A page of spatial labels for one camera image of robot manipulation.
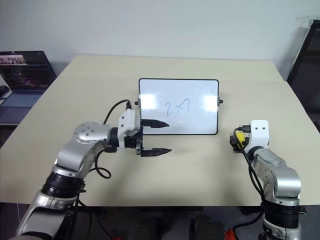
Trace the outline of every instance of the laptop keyboard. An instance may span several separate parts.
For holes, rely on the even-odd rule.
[[[41,97],[41,94],[12,93],[1,106],[3,107],[32,107]]]

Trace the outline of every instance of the red object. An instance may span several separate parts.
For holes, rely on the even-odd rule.
[[[234,231],[232,229],[229,229],[224,233],[224,240],[236,240]]]

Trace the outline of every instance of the black whiteboard frame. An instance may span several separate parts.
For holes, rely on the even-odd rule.
[[[179,133],[176,133],[176,134],[169,134],[169,133],[163,133],[163,134],[150,134],[150,133],[143,133],[143,130],[142,130],[142,133],[143,135],[149,135],[149,136],[156,136],[156,135],[217,135],[218,132],[219,132],[219,123],[218,123],[218,120],[219,120],[219,106],[220,106],[220,96],[219,96],[219,88],[220,88],[220,83],[217,79],[202,79],[202,78],[188,78],[188,79],[185,79],[185,78],[154,78],[154,77],[142,77],[139,79],[138,81],[138,86],[139,86],[139,98],[138,98],[138,102],[139,102],[139,111],[140,111],[140,119],[142,118],[142,114],[141,114],[141,99],[140,99],[140,94],[141,94],[141,91],[140,91],[140,80],[143,80],[143,79],[151,79],[151,80],[184,80],[184,81],[188,81],[188,80],[191,80],[191,81],[198,81],[198,80],[202,80],[202,81],[216,81],[218,83],[218,92],[217,92],[217,106],[218,106],[218,109],[216,111],[216,133],[208,133],[208,134],[197,134],[197,133],[192,133],[192,134],[187,134],[187,133],[183,133],[183,134],[179,134]]]

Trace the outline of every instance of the robotic arm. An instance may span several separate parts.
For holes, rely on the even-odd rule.
[[[263,182],[263,229],[259,240],[300,240],[301,180],[297,172],[269,150],[269,124],[253,120],[230,137],[233,151],[246,154]]]
[[[84,178],[101,152],[135,148],[141,157],[166,154],[171,149],[143,148],[143,126],[162,128],[165,122],[142,119],[128,108],[118,127],[85,122],[76,127],[71,140],[59,152],[49,177],[24,215],[11,240],[52,240],[68,219],[68,209],[85,186]]]

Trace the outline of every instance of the tabletop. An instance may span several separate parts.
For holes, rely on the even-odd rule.
[[[217,135],[147,135],[145,149],[168,148],[158,157],[133,149],[105,153],[85,178],[80,198],[90,206],[253,206],[260,198],[248,166],[233,153],[229,136],[251,120],[268,120],[270,149],[302,181],[301,204],[320,204],[320,135],[271,61],[78,55],[37,101],[0,149],[0,202],[29,204],[45,183],[75,127],[103,122],[119,100],[138,98],[140,78],[218,79]],[[118,125],[125,106],[109,124]]]

